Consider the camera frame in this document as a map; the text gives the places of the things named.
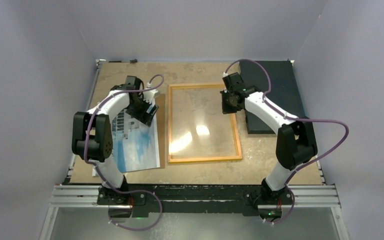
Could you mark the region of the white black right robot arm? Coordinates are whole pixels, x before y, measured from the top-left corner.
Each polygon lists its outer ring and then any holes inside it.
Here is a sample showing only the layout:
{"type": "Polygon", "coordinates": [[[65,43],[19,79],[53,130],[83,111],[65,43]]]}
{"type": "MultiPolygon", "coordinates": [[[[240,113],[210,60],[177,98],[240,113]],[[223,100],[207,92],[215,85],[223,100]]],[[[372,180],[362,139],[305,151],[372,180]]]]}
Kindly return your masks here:
{"type": "Polygon", "coordinates": [[[239,73],[223,74],[222,113],[245,110],[254,114],[276,134],[277,163],[262,180],[260,196],[268,204],[280,198],[290,177],[298,167],[318,154],[313,124],[308,118],[298,119],[289,114],[255,86],[246,86],[239,73]]]}

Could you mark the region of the brown frame backing board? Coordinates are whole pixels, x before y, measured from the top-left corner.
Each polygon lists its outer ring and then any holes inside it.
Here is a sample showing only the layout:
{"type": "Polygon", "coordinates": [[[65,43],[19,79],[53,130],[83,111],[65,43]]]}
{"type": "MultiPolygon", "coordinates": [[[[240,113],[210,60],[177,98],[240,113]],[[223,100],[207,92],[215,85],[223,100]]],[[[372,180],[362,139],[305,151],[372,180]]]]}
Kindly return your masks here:
{"type": "Polygon", "coordinates": [[[158,151],[159,151],[159,164],[160,169],[164,169],[166,166],[166,95],[160,94],[155,103],[158,106],[156,112],[156,128],[158,138],[158,151]]]}

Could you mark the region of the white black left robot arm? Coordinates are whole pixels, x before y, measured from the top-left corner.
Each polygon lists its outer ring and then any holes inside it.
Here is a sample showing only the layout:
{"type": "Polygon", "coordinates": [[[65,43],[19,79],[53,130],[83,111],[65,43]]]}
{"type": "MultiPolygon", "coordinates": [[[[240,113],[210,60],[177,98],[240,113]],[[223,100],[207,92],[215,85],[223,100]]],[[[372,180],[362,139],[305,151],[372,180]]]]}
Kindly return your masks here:
{"type": "Polygon", "coordinates": [[[118,205],[126,203],[136,190],[129,190],[124,174],[119,171],[113,156],[112,121],[122,111],[150,127],[158,110],[153,99],[159,95],[163,80],[153,85],[129,75],[125,83],[113,86],[108,95],[95,107],[78,111],[73,117],[71,149],[73,154],[93,166],[101,179],[104,192],[118,205]]]}

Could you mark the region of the building and sky photo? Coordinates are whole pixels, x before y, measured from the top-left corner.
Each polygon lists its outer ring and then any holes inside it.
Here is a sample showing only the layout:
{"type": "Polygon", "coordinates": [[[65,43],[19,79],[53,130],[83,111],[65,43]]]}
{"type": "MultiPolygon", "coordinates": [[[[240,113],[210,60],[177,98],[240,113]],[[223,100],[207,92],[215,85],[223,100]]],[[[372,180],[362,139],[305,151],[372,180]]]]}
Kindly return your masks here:
{"type": "Polygon", "coordinates": [[[121,173],[161,167],[156,117],[147,126],[123,110],[113,119],[111,132],[112,156],[121,173]]]}

